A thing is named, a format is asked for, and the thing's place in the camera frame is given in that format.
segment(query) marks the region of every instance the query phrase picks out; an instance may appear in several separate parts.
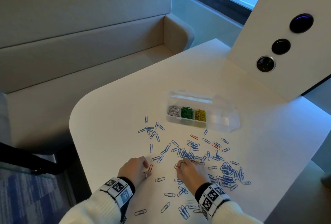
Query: silver ring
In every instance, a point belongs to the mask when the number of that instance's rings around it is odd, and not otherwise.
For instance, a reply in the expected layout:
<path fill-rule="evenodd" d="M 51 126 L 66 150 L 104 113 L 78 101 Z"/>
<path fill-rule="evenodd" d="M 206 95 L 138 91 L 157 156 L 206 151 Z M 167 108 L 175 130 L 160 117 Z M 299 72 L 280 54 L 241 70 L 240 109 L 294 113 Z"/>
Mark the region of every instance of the silver ring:
<path fill-rule="evenodd" d="M 182 168 L 182 164 L 186 164 L 185 161 L 182 161 L 180 164 L 179 164 L 179 167 Z"/>

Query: person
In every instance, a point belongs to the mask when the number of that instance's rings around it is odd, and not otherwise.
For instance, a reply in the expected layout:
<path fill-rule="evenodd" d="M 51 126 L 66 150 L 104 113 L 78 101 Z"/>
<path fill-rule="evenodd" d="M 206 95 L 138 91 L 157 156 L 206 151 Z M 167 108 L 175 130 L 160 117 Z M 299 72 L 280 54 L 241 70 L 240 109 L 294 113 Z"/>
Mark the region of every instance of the person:
<path fill-rule="evenodd" d="M 202 213 L 209 222 L 213 224 L 262 223 L 243 213 L 240 206 L 231 201 L 218 184 L 212 184 L 203 165 L 188 158 L 180 159 L 177 164 L 177 178 L 195 196 Z M 113 177 L 102 185 L 88 200 L 71 208 L 60 224 L 124 223 L 130 198 L 141 183 L 151 175 L 150 171 L 143 172 L 148 167 L 145 157 L 130 159 L 119 169 L 116 178 Z M 186 217 L 185 210 L 181 212 L 181 215 Z"/>

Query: armrest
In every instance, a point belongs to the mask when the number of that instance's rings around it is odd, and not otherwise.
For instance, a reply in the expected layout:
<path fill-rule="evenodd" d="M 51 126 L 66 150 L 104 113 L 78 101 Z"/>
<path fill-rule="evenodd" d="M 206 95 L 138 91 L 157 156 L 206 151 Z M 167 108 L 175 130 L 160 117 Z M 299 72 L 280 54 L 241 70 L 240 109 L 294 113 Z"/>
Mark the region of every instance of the armrest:
<path fill-rule="evenodd" d="M 164 44 L 174 54 L 191 47 L 194 40 L 193 28 L 169 13 L 164 17 Z"/>

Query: white table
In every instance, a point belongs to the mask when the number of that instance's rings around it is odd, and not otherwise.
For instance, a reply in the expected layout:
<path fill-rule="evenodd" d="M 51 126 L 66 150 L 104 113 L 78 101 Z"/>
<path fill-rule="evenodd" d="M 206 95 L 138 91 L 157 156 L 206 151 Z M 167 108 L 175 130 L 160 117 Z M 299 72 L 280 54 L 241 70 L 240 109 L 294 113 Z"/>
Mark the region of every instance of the white table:
<path fill-rule="evenodd" d="M 130 202 L 127 223 L 184 223 L 178 207 L 194 197 L 189 193 L 180 197 L 166 197 L 176 193 L 174 182 L 176 152 L 165 154 L 157 164 L 152 157 L 175 140 L 188 150 L 190 134 L 199 137 L 203 156 L 215 148 L 202 141 L 205 129 L 169 123 L 165 119 L 168 92 L 184 89 L 187 92 L 220 94 L 236 105 L 241 127 L 231 133 L 209 130 L 205 138 L 217 141 L 230 151 L 222 153 L 226 161 L 239 162 L 245 180 L 251 185 L 225 191 L 247 213 L 264 221 L 292 185 L 320 147 L 331 129 L 331 116 L 299 97 L 287 103 L 277 94 L 260 84 L 236 66 L 226 55 L 230 48 L 214 39 L 169 59 L 135 72 L 105 85 L 84 96 L 70 117 L 70 132 L 92 192 L 116 176 L 118 169 L 131 157 L 146 156 L 153 164 L 153 174 L 137 190 Z M 158 121 L 165 131 L 157 130 L 160 142 L 150 139 L 145 126 Z M 229 141 L 226 145 L 221 137 Z M 153 143 L 153 153 L 149 146 Z M 213 175 L 222 175 L 222 162 L 206 160 Z M 156 178 L 165 177 L 162 182 Z M 162 207 L 170 202 L 163 214 Z M 147 209 L 147 213 L 134 216 L 134 212 Z M 192 214 L 190 223 L 201 223 L 202 214 Z"/>

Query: hand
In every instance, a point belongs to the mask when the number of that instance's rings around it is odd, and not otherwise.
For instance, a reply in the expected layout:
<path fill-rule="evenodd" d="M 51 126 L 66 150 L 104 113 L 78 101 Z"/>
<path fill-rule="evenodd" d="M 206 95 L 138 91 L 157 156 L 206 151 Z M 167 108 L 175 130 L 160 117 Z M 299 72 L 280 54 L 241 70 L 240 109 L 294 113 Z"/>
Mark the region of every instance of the hand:
<path fill-rule="evenodd" d="M 122 166 L 118 171 L 117 177 L 126 177 L 134 184 L 137 189 L 140 184 L 146 179 L 146 175 L 143 172 L 143 167 L 148 168 L 148 162 L 144 156 L 139 158 L 129 159 L 127 163 Z"/>
<path fill-rule="evenodd" d="M 210 182 L 208 173 L 198 162 L 190 161 L 188 158 L 184 158 L 178 161 L 177 167 L 177 178 L 184 182 L 185 186 L 193 194 L 193 196 L 202 184 Z"/>

